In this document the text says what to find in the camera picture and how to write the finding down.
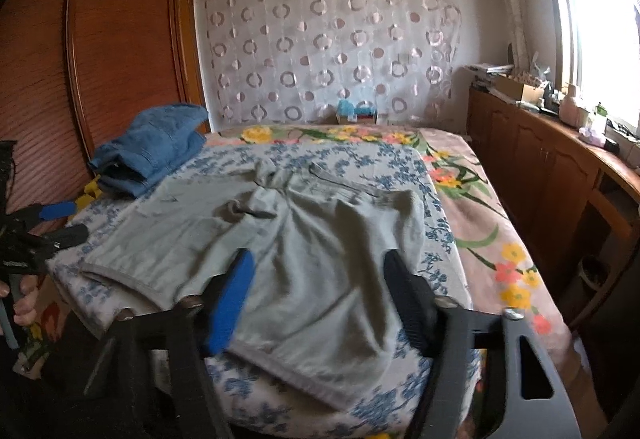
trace finger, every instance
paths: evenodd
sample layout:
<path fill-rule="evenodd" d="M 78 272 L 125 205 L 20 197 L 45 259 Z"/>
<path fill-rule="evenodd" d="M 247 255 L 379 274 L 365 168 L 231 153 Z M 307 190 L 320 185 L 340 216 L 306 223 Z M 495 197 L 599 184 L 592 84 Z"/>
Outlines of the finger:
<path fill-rule="evenodd" d="M 38 287 L 38 277 L 36 275 L 24 275 L 20 280 L 20 291 L 22 294 L 29 294 Z"/>
<path fill-rule="evenodd" d="M 38 313 L 36 313 L 36 311 L 32 309 L 27 314 L 15 315 L 14 316 L 14 322 L 16 324 L 18 324 L 18 325 L 21 325 L 22 327 L 28 327 L 32 323 L 34 323 L 34 321 L 36 321 L 36 316 L 37 315 L 38 315 Z"/>
<path fill-rule="evenodd" d="M 32 311 L 36 305 L 37 298 L 38 298 L 38 290 L 34 289 L 27 296 L 25 296 L 24 298 L 20 298 L 14 304 L 14 313 L 16 313 L 17 315 L 23 315 Z"/>

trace blue floral bedsheet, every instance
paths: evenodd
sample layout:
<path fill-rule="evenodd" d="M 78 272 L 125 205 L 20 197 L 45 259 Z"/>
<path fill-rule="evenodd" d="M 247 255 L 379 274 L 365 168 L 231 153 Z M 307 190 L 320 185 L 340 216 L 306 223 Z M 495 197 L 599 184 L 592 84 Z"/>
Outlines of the blue floral bedsheet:
<path fill-rule="evenodd" d="M 300 168 L 310 162 L 329 173 L 386 189 L 413 189 L 424 202 L 426 243 L 419 274 L 440 294 L 449 294 L 466 307 L 471 298 L 458 250 L 433 183 L 415 149 L 390 144 L 294 144 L 205 148 L 176 172 L 177 176 L 225 174 L 251 168 L 261 158 L 278 167 Z M 101 197 L 74 219 L 91 236 L 82 247 L 60 252 L 49 270 L 85 325 L 96 335 L 125 307 L 138 313 L 154 310 L 132 292 L 105 279 L 87 278 L 80 265 L 138 202 Z M 468 398 L 478 379 L 478 358 L 468 368 Z M 170 390 L 166 352 L 154 356 L 158 386 Z M 400 332 L 394 359 L 379 385 L 350 411 L 341 413 L 292 389 L 266 372 L 232 355 L 206 360 L 207 370 L 226 414 L 239 425 L 281 437 L 349 438 L 380 432 L 402 432 L 418 400 L 431 360 L 418 357 Z"/>

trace wooden cabinet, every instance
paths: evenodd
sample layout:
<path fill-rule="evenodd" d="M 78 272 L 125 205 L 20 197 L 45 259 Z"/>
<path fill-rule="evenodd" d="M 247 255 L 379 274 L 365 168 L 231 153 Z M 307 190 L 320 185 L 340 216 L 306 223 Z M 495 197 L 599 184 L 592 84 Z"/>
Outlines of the wooden cabinet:
<path fill-rule="evenodd" d="M 180 70 L 184 82 L 184 93 L 188 102 L 204 105 L 193 0 L 175 0 L 175 13 L 178 17 L 178 50 L 180 51 Z M 211 132 L 209 121 L 204 122 L 198 131 L 203 134 Z"/>
<path fill-rule="evenodd" d="M 6 0 L 0 139 L 18 140 L 9 209 L 77 196 L 95 146 L 143 109 L 204 104 L 193 39 L 190 0 Z"/>
<path fill-rule="evenodd" d="M 505 202 L 514 224 L 529 231 L 545 185 L 547 151 L 544 134 L 535 123 L 520 119 L 514 130 L 511 187 Z"/>
<path fill-rule="evenodd" d="M 558 295 L 575 272 L 565 262 L 598 175 L 596 160 L 548 120 L 476 90 L 468 127 L 487 177 Z"/>
<path fill-rule="evenodd" d="M 581 155 L 573 142 L 553 138 L 555 149 L 545 149 L 545 182 L 535 219 L 527 231 L 527 244 L 540 257 L 540 273 L 551 292 L 567 284 L 571 271 L 562 267 L 580 216 L 597 176 L 593 159 Z"/>
<path fill-rule="evenodd" d="M 510 187 L 510 158 L 513 155 L 513 123 L 502 108 L 495 108 L 489 117 L 489 131 L 485 162 L 487 174 L 499 195 L 508 196 Z"/>

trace cabinet door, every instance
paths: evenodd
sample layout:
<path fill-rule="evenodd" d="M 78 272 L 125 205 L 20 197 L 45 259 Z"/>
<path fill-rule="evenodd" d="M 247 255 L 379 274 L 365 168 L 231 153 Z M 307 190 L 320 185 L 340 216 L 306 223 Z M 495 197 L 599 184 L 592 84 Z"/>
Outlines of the cabinet door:
<path fill-rule="evenodd" d="M 513 157 L 514 124 L 510 119 L 508 105 L 497 105 L 489 115 L 489 135 L 487 138 L 487 155 L 482 161 L 487 177 L 496 193 L 509 197 L 511 185 L 511 158 Z"/>
<path fill-rule="evenodd" d="M 521 235 L 529 231 L 544 187 L 544 135 L 540 123 L 526 118 L 521 119 L 515 129 L 511 162 L 511 177 L 515 186 L 508 190 L 511 195 L 504 199 L 504 203 Z"/>
<path fill-rule="evenodd" d="M 583 152 L 572 141 L 545 148 L 546 182 L 527 244 L 553 295 L 573 273 L 564 260 L 596 180 L 597 164 Z"/>
<path fill-rule="evenodd" d="M 186 101 L 174 0 L 68 0 L 71 93 L 89 156 L 146 108 Z"/>
<path fill-rule="evenodd" d="M 180 51 L 180 70 L 182 71 L 184 93 L 188 102 L 206 106 L 196 44 L 193 0 L 175 0 L 175 14 L 177 16 L 178 49 Z M 211 132 L 209 121 L 200 125 L 198 131 L 203 134 Z"/>
<path fill-rule="evenodd" d="M 479 92 L 471 89 L 469 91 L 469 106 L 466 115 L 466 132 L 471 137 L 471 146 L 474 151 L 481 157 L 486 149 L 486 138 L 488 135 L 489 120 L 491 106 L 486 92 Z"/>

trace wooden wardrobe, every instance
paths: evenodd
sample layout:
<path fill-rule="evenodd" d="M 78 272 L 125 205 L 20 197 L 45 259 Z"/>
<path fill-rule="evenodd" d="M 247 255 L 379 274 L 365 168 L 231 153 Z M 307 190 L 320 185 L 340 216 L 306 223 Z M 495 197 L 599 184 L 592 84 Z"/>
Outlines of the wooden wardrobe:
<path fill-rule="evenodd" d="M 74 198 L 95 148 L 145 108 L 204 105 L 193 0 L 6 0 L 0 139 L 16 139 L 10 209 Z"/>

